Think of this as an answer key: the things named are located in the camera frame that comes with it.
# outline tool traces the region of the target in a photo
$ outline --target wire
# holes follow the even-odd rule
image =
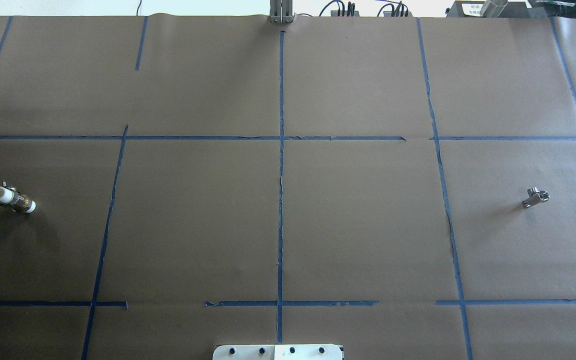
[[[329,7],[330,5],[332,5],[332,3],[336,3],[336,6],[338,6],[338,7],[339,7],[339,4],[341,4],[341,9],[336,10],[337,16],[341,16],[341,14],[346,12],[346,5],[344,4],[344,2],[342,0],[332,0],[329,3],[327,3],[327,5],[324,6],[323,9],[321,9],[319,16],[322,16],[322,14],[324,14],[324,11],[326,11],[326,8]]]
[[[382,6],[381,9],[379,9],[379,12],[377,13],[377,18],[379,18],[379,16],[382,14],[382,10],[386,9],[386,7],[388,7],[388,6],[392,7],[392,11],[390,13],[395,14],[395,6],[393,4],[386,4],[386,5]]]

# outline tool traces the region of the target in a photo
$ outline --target white label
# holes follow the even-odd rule
[[[461,4],[463,14],[467,16],[482,16],[482,4]]]

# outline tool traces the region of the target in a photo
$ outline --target white wall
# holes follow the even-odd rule
[[[293,0],[293,10],[317,16],[328,2]],[[355,0],[354,3],[361,16],[376,16],[385,4],[377,0]],[[408,0],[404,3],[416,17],[443,18],[453,0]],[[139,0],[0,0],[0,16],[134,16],[138,4]],[[328,7],[329,10],[336,8],[334,4]],[[269,0],[142,0],[139,14],[236,16],[267,15],[269,12]]]

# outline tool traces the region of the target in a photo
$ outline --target white bracket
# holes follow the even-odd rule
[[[335,344],[222,345],[212,360],[344,360]]]
[[[270,22],[289,24],[295,19],[293,0],[270,0]]]

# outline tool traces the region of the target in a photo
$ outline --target gray metal device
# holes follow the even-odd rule
[[[270,22],[290,24],[295,20],[293,0],[270,0]]]

